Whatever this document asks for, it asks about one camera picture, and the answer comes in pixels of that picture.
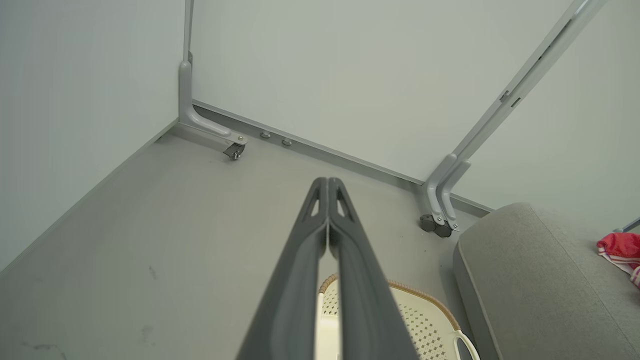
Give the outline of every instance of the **brown woven rim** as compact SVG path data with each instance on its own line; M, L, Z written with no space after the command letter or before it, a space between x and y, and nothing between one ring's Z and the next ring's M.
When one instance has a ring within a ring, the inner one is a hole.
M324 292L326 291L326 289L329 287L329 285L331 285L331 283L333 281L336 281L338 279L338 273L335 273L329 277L326 278L326 280L322 283L322 285L320 285L320 290L318 291L318 293L320 294L324 294ZM417 297L420 297L424 300L427 300L428 302L432 303L433 305L435 305L437 308L440 309L440 311L442 311L442 313L447 317L447 319L449 319L449 322L451 323L451 326L453 326L454 330L460 330L460 325L458 325L458 322L456 321L456 318L453 317L453 314L449 311L449 309L447 309L446 306L444 306L443 303L441 303L440 301L438 301L438 299L432 297L429 294L423 293L422 291L418 290L418 289L414 289L411 286L407 286L405 284L401 284L400 282L397 281L393 281L393 280L388 280L389 282L389 286L394 288L394 289L398 289L398 290L402 290L405 293L409 293L411 295L415 295Z

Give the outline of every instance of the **red cloth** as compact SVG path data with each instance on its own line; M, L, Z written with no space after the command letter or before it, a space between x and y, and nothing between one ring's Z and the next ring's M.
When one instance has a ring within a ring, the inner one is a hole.
M631 269L640 266L640 235L638 234L609 234L598 241L598 249L600 252L606 252L616 263L627 264Z

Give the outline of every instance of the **basket handle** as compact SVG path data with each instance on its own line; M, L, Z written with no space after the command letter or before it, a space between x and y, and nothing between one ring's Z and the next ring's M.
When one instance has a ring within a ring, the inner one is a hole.
M465 346L467 346L467 350L469 350L469 354L471 354L471 358L473 360L480 360L480 355L478 355L478 352L476 351L474 344L471 342L471 340L469 340L467 335L464 335L461 330L456 330L454 334L455 335L453 338L453 344L454 344L454 347L456 348L456 356L458 356L458 360L460 360L460 351L458 350L458 339L462 340L462 342L465 343Z

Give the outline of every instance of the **sofa seam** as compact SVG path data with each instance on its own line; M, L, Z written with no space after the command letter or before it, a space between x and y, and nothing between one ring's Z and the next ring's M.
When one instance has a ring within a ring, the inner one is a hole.
M500 347L498 345L498 339L495 337L493 326L491 325L491 320L489 320L489 316L486 314L486 309L484 308L484 302L482 301L482 297L480 296L480 293L478 292L478 289L476 287L474 276L471 274L471 271L469 270L469 265L467 264L467 259L465 258L465 255L462 251L462 245L459 240L458 240L458 250L460 253L460 258L462 259L462 263L465 265L465 270L469 275L469 281L471 282L471 286L473 287L474 292L476 293L478 302L480 303L480 310L482 311L484 320L487 323L487 326L489 328L489 335L491 335L491 339L493 341L493 347L495 348L495 351L498 354L498 359L504 360L504 357L502 356L502 351L500 351Z
M605 311L607 311L607 314L609 315L609 318L611 318L611 320L613 320L613 323L616 324L616 328L618 328L618 331L620 331L620 334L622 334L622 336L624 337L624 339L627 341L627 344L629 345L629 347L631 348L631 350L633 350L634 353L636 353L636 356L640 356L640 354L638 354L638 352L636 351L636 349L634 348L633 344L631 343L631 341L629 341L629 338L627 337L627 335L622 331L622 329L620 329L620 325L618 325L618 322L616 321L616 319L613 317L613 315L611 314L611 312L609 311L609 309L605 306L604 302L602 301L602 299L600 298L598 292L593 288L593 286L591 285L591 283L587 280L587 277L584 275L584 272L582 272L582 269L580 269L580 267L578 266L578 264L575 263L575 261L573 260L573 258L571 257L571 255L569 255L569 252L564 248L564 246L562 246L562 244L560 243L560 241L558 241L558 239L556 238L556 236L553 234L553 232L551 230L549 230L549 228L547 227L547 225L545 224L544 221L542 221L542 219L540 218L540 216L538 215L538 212L531 206L531 204L527 204L529 209L531 210L531 212L533 213L533 215L536 215L536 218L538 219L538 221L542 224L542 226L545 227L545 229L547 230L547 232L549 233L549 235L551 235L551 237L556 241L556 243L562 248L562 250L564 251L564 253L567 255L567 257L569 258L569 260L571 261L571 263L578 269L578 272L580 272L580 275L582 275L582 278L584 279L584 282L587 283L587 285L589 286L589 289L591 289L591 291L593 291L593 293L596 295L596 298L598 299L598 301L600 302L600 305L602 305L602 307L605 309Z

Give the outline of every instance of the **gray floor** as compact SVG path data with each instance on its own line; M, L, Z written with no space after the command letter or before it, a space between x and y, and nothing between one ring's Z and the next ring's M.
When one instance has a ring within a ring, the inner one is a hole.
M451 269L457 234L418 227L415 185L260 138L239 161L183 138L152 144L0 279L0 357L235 358L320 176L346 184L385 275L440 299L468 332ZM476 220L460 214L463 228ZM336 269L326 254L319 281Z

